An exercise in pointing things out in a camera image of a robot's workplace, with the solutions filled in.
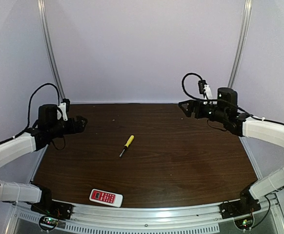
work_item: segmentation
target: yellow screwdriver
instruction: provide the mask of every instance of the yellow screwdriver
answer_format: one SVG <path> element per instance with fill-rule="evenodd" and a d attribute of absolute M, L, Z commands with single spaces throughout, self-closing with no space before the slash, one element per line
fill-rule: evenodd
<path fill-rule="evenodd" d="M 122 150 L 122 153 L 119 155 L 119 157 L 122 157 L 122 154 L 129 148 L 129 145 L 131 144 L 131 142 L 134 139 L 134 135 L 131 135 L 131 137 L 129 137 L 127 143 L 124 145 L 124 148 Z"/>

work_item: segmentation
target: remote control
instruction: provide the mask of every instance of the remote control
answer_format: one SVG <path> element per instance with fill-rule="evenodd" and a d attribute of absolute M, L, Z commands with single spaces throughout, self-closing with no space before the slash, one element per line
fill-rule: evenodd
<path fill-rule="evenodd" d="M 90 201 L 94 201 L 100 204 L 120 207 L 122 205 L 123 196 L 121 194 L 115 194 L 107 191 L 93 189 L 90 194 Z"/>

